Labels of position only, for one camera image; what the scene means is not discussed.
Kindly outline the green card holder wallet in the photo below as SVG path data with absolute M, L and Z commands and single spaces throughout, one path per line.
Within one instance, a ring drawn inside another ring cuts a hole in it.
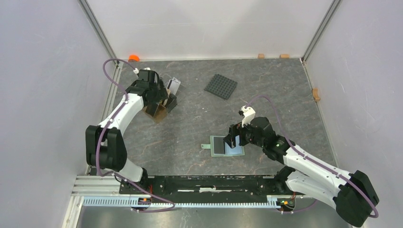
M 235 156 L 244 156 L 244 148 L 242 146 L 236 146 L 235 148 L 231 149 L 227 144 L 225 144 L 225 154 L 223 155 L 214 155 L 213 152 L 213 139 L 214 137 L 223 137 L 224 136 L 210 136 L 210 143 L 209 144 L 201 144 L 202 149 L 210 150 L 211 157 L 235 157 Z

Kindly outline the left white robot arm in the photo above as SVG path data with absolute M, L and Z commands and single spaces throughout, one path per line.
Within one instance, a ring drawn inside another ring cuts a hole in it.
M 98 125 L 90 125 L 85 131 L 86 162 L 102 170 L 114 172 L 125 180 L 137 193 L 149 189 L 145 169 L 135 165 L 127 157 L 123 135 L 132 119 L 147 105 L 156 105 L 168 98 L 158 73 L 149 69 L 136 69 L 138 79 L 123 90 L 120 103 L 112 113 Z

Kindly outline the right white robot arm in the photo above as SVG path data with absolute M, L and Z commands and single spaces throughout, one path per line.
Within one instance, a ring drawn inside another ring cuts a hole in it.
M 231 148 L 255 145 L 269 159 L 283 164 L 274 181 L 276 191 L 281 194 L 292 191 L 311 196 L 335 209 L 354 227 L 361 227 L 368 218 L 379 217 L 376 209 L 379 197 L 368 175 L 360 170 L 351 173 L 316 158 L 276 134 L 266 117 L 231 125 L 224 142 Z

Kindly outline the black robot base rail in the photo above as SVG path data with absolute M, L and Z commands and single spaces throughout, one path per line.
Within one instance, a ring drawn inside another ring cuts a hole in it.
M 295 196 L 273 175 L 155 175 L 139 183 L 153 203 L 264 203 L 267 196 Z

